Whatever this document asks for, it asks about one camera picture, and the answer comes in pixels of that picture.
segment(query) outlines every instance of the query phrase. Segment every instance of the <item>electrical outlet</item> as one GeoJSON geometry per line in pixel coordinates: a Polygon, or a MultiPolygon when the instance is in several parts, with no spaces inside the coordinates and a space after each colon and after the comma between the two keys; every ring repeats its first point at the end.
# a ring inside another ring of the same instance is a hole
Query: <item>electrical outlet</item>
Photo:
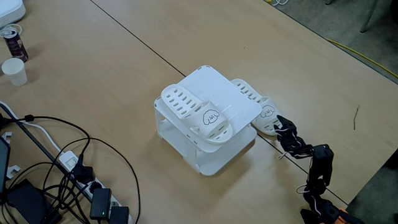
{"type": "MultiPolygon", "coordinates": [[[[59,157],[60,163],[63,166],[63,168],[65,168],[68,172],[71,172],[72,169],[75,167],[75,165],[77,164],[78,158],[77,156],[72,152],[72,151],[67,151],[64,154],[62,154],[59,157]]],[[[97,182],[99,184],[101,184],[102,188],[106,188],[105,185],[103,185],[101,183],[100,180],[98,180],[98,178],[95,177],[95,180],[93,182],[97,182]]],[[[87,194],[87,196],[89,196],[90,200],[93,199],[93,194],[90,192],[90,186],[93,182],[88,183],[88,187],[85,189],[85,193],[87,194]]],[[[80,187],[84,187],[85,185],[77,182],[77,184],[80,187]]],[[[111,196],[111,208],[113,206],[121,206],[120,202],[118,202],[118,200],[112,195],[111,196]]],[[[132,216],[129,215],[129,224],[132,224],[132,216]]]]}

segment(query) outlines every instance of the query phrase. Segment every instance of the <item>chair leg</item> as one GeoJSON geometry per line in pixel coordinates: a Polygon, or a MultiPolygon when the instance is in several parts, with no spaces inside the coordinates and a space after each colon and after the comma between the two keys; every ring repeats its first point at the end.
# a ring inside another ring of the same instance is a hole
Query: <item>chair leg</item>
{"type": "Polygon", "coordinates": [[[379,2],[379,0],[373,0],[372,8],[371,8],[371,10],[369,10],[368,17],[366,18],[366,20],[365,20],[365,22],[364,22],[364,24],[362,25],[362,28],[361,28],[361,30],[360,30],[362,33],[365,32],[365,31],[368,29],[369,21],[370,21],[371,18],[372,18],[373,12],[374,12],[374,10],[375,10],[375,8],[376,8],[378,2],[379,2]]]}

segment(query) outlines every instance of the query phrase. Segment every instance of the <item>robotic hand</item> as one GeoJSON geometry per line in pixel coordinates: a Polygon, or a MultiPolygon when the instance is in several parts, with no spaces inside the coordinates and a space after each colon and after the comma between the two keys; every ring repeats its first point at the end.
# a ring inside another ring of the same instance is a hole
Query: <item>robotic hand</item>
{"type": "Polygon", "coordinates": [[[327,144],[312,146],[297,136],[297,128],[288,119],[277,116],[282,127],[274,126],[277,139],[286,153],[296,159],[312,158],[307,185],[304,188],[304,199],[310,205],[310,210],[303,209],[300,214],[306,224],[364,224],[343,210],[336,208],[329,200],[321,198],[329,186],[332,172],[333,151],[327,144]]]}

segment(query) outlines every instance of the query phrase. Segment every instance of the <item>table surface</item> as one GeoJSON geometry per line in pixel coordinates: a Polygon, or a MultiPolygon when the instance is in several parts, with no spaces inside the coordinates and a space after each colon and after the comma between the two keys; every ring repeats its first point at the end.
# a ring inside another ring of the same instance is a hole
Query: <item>table surface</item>
{"type": "MultiPolygon", "coordinates": [[[[119,149],[138,174],[140,223],[301,220],[299,210],[306,202],[295,188],[305,182],[301,167],[307,169],[308,161],[297,161],[299,167],[287,159],[277,160],[280,152],[257,137],[222,172],[204,177],[156,134],[154,100],[164,87],[203,64],[227,78],[241,77],[271,96],[308,143],[329,143],[336,153],[331,189],[346,202],[396,147],[392,136],[397,121],[392,116],[398,107],[393,97],[397,87],[266,4],[96,3],[144,43],[90,1],[27,1],[27,15],[19,24],[30,56],[29,82],[16,87],[1,75],[0,95],[19,116],[64,118],[119,149]]],[[[9,57],[6,49],[0,45],[0,61],[9,57]]],[[[60,146],[82,137],[63,124],[39,124],[60,146]]],[[[14,131],[11,164],[24,169],[48,160],[17,127],[8,130],[14,131]]],[[[29,130],[57,153],[42,133],[29,130]]],[[[81,147],[74,147],[76,154],[81,147]]],[[[85,164],[94,166],[99,179],[135,216],[136,186],[124,162],[94,142],[85,164]]],[[[45,171],[43,166],[27,178],[41,186],[45,171]]],[[[54,173],[50,183],[59,178],[59,172],[54,173]]],[[[324,197],[346,206],[329,191],[324,197]]],[[[87,215],[89,208],[86,202],[87,215]]],[[[63,223],[67,222],[76,220],[65,215],[63,223]]]]}
{"type": "Polygon", "coordinates": [[[93,1],[184,75],[211,65],[271,97],[307,144],[333,149],[346,203],[398,148],[398,86],[261,0],[93,1]]]}

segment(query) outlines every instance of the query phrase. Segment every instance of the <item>white paper cup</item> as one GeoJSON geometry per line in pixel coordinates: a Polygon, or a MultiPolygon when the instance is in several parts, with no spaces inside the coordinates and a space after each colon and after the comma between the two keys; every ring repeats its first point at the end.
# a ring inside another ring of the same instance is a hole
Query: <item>white paper cup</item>
{"type": "Polygon", "coordinates": [[[19,58],[10,58],[1,65],[1,70],[6,74],[12,84],[21,86],[27,82],[25,64],[19,58]]]}

